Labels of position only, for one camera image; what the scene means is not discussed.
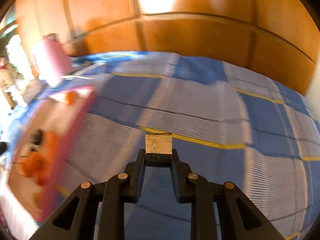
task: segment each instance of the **silver rivet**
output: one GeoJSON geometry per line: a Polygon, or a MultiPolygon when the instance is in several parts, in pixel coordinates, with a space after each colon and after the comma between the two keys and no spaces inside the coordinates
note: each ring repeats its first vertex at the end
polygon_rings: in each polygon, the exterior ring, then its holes
{"type": "Polygon", "coordinates": [[[192,173],[189,173],[188,177],[189,177],[189,179],[197,179],[198,178],[198,174],[192,172],[192,173]]]}
{"type": "Polygon", "coordinates": [[[232,182],[226,182],[225,187],[228,189],[233,189],[235,187],[235,184],[233,184],[232,182]]]}
{"type": "Polygon", "coordinates": [[[128,174],[126,174],[125,172],[122,172],[118,175],[119,179],[126,179],[128,177],[128,174]]]}
{"type": "Polygon", "coordinates": [[[88,181],[85,181],[85,182],[82,182],[81,183],[81,188],[88,188],[88,187],[90,187],[90,182],[88,182],[88,181]]]}

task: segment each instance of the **wooden block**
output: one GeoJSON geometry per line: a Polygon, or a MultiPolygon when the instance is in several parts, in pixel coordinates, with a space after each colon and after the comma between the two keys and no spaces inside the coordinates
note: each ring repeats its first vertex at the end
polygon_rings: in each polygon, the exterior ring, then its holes
{"type": "Polygon", "coordinates": [[[146,165],[170,167],[172,162],[171,133],[146,133],[146,165]]]}

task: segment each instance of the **yellow stripe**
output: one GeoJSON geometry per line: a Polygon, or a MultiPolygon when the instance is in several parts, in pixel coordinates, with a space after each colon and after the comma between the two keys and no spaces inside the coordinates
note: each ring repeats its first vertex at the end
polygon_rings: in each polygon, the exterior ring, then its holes
{"type": "MultiPolygon", "coordinates": [[[[144,131],[147,131],[147,132],[152,132],[152,133],[165,132],[165,131],[160,131],[160,130],[156,130],[156,129],[152,129],[152,128],[148,128],[148,127],[144,127],[144,126],[141,126],[141,129],[144,131]]],[[[209,147],[219,148],[219,149],[234,150],[234,149],[245,149],[246,148],[246,145],[242,144],[242,143],[220,144],[220,143],[208,142],[208,141],[204,141],[204,140],[200,140],[200,139],[196,139],[196,138],[191,138],[191,137],[187,137],[187,136],[182,136],[182,135],[178,135],[178,134],[174,134],[174,133],[172,134],[172,137],[180,139],[180,140],[188,141],[188,142],[194,142],[194,143],[206,145],[209,147]]]]}
{"type": "Polygon", "coordinates": [[[116,73],[112,72],[113,75],[124,76],[124,77],[151,77],[151,78],[165,78],[161,75],[151,75],[151,74],[125,74],[125,73],[116,73]]]}
{"type": "Polygon", "coordinates": [[[275,104],[281,104],[281,105],[284,105],[284,102],[281,101],[281,100],[273,100],[273,99],[270,99],[270,98],[266,98],[264,96],[261,96],[261,95],[258,95],[258,94],[254,94],[254,93],[250,93],[250,92],[246,92],[246,91],[243,91],[243,90],[240,90],[240,89],[235,89],[236,91],[240,92],[240,93],[243,93],[243,94],[246,94],[246,95],[249,95],[249,96],[252,96],[252,97],[256,97],[256,98],[262,98],[262,99],[265,99],[265,100],[268,100],[270,102],[273,102],[275,104]]]}
{"type": "Polygon", "coordinates": [[[69,192],[66,191],[65,188],[61,187],[61,186],[57,186],[57,190],[64,196],[64,197],[68,197],[70,194],[69,192]]]}
{"type": "Polygon", "coordinates": [[[308,156],[308,157],[302,157],[303,161],[320,161],[320,157],[318,156],[308,156]]]}
{"type": "Polygon", "coordinates": [[[296,236],[298,236],[298,235],[299,235],[299,232],[296,232],[296,233],[293,234],[292,236],[287,237],[285,240],[290,240],[290,239],[292,239],[292,238],[294,238],[294,237],[296,237],[296,236]]]}

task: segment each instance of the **metal pin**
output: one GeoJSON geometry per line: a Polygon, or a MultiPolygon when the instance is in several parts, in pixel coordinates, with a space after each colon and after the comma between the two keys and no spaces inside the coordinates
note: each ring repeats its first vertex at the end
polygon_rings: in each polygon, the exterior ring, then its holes
{"type": "Polygon", "coordinates": [[[81,188],[88,188],[88,187],[90,187],[90,185],[91,185],[90,182],[84,181],[81,183],[81,188]]]}
{"type": "Polygon", "coordinates": [[[192,172],[192,173],[189,173],[188,177],[189,177],[189,179],[197,179],[198,178],[198,174],[192,172]]]}
{"type": "Polygon", "coordinates": [[[128,177],[128,174],[126,174],[125,172],[122,172],[118,175],[119,179],[126,179],[128,177]]]}
{"type": "Polygon", "coordinates": [[[228,189],[233,189],[235,187],[235,184],[233,184],[232,182],[226,182],[224,186],[228,189]]]}

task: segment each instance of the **black object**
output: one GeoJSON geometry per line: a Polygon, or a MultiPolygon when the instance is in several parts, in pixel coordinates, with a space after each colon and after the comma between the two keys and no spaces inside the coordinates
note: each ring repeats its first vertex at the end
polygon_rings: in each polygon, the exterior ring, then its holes
{"type": "Polygon", "coordinates": [[[42,138],[43,131],[41,129],[37,129],[31,134],[31,143],[33,143],[34,145],[40,145],[42,142],[42,138]]]}
{"type": "Polygon", "coordinates": [[[0,142],[0,156],[7,150],[7,143],[0,142]]]}
{"type": "MultiPolygon", "coordinates": [[[[124,240],[124,202],[137,203],[142,192],[146,152],[107,182],[83,182],[34,233],[30,240],[93,239],[99,202],[102,202],[98,240],[124,240]]],[[[172,150],[170,166],[179,203],[191,203],[191,240],[216,240],[213,202],[217,203],[222,239],[283,240],[259,209],[232,182],[208,182],[192,173],[172,150]]]]}

